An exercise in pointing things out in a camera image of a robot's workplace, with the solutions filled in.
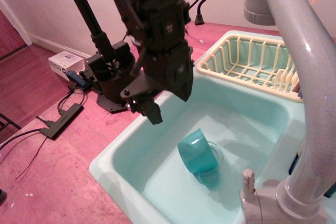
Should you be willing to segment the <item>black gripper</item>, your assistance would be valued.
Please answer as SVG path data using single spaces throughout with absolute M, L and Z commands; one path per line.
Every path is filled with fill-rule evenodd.
M 121 98 L 153 124 L 162 123 L 160 107 L 153 98 L 163 90 L 173 93 L 186 102 L 192 92 L 192 47 L 187 42 L 164 51 L 151 51 L 137 46 L 137 64 L 140 70 L 131 73 L 134 80 L 121 92 Z

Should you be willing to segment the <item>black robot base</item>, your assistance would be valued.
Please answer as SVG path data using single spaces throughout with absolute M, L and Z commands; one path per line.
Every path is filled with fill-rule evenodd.
M 97 104 L 110 113 L 130 110 L 135 113 L 137 106 L 131 107 L 121 98 L 120 92 L 129 85 L 134 78 L 131 73 L 140 70 L 129 44 L 121 40 L 112 45 L 116 59 L 105 62 L 103 56 L 96 52 L 86 59 L 87 68 L 80 72 L 81 77 L 90 84 L 91 89 L 98 94 Z

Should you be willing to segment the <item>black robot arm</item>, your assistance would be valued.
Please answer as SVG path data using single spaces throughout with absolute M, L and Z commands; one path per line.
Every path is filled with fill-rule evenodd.
M 114 2 L 139 52 L 130 72 L 134 80 L 121 96 L 130 111 L 159 124 L 162 117 L 155 96 L 166 90 L 187 101 L 192 92 L 193 49 L 185 39 L 185 25 L 191 20 L 189 4 L 185 0 Z

